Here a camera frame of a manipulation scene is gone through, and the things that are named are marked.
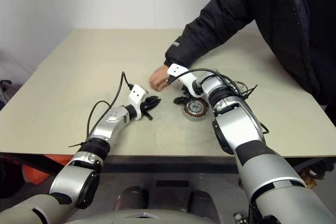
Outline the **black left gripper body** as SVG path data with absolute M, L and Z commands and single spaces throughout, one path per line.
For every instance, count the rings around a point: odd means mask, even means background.
M 153 117 L 148 113 L 149 110 L 152 109 L 152 98 L 146 98 L 140 105 L 140 110 L 142 117 L 146 117 L 148 120 L 153 120 Z

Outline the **person's bare hand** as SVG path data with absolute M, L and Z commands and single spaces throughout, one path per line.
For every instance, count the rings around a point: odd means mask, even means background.
M 167 86 L 168 66 L 163 65 L 156 69 L 149 78 L 150 87 L 155 91 L 162 91 Z

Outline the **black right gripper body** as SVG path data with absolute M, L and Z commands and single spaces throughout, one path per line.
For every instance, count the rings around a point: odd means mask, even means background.
M 187 97 L 187 98 L 195 98 L 195 97 L 190 93 L 190 91 L 188 90 L 188 88 L 187 88 L 185 85 L 182 86 L 182 92 L 183 92 L 184 96 Z

